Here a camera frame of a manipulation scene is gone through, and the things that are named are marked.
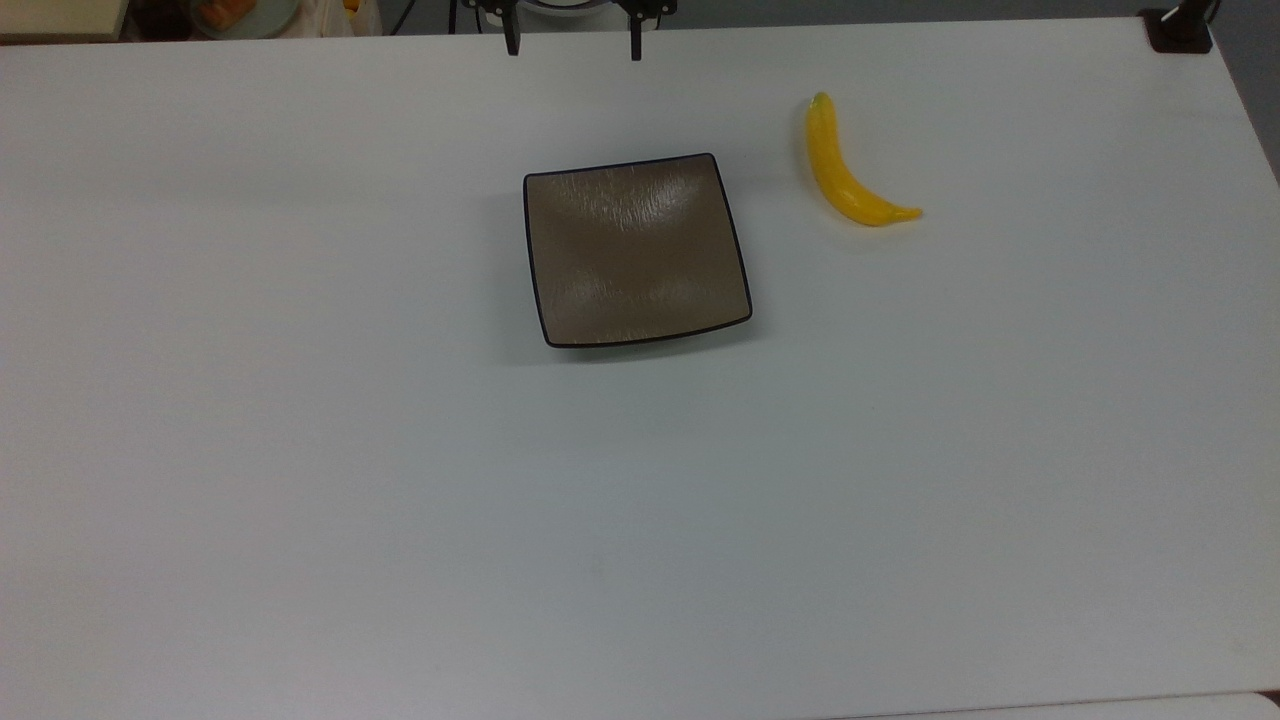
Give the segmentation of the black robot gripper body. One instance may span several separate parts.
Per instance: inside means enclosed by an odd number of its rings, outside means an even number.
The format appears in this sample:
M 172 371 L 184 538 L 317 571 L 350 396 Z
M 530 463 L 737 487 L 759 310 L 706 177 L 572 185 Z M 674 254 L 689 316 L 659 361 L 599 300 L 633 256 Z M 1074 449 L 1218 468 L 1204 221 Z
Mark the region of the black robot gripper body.
M 678 9 L 677 1 L 468 1 L 468 8 L 481 9 L 486 14 L 513 15 L 515 9 L 529 9 L 548 17 L 590 15 L 605 6 L 621 8 L 627 18 L 655 20 L 672 15 Z

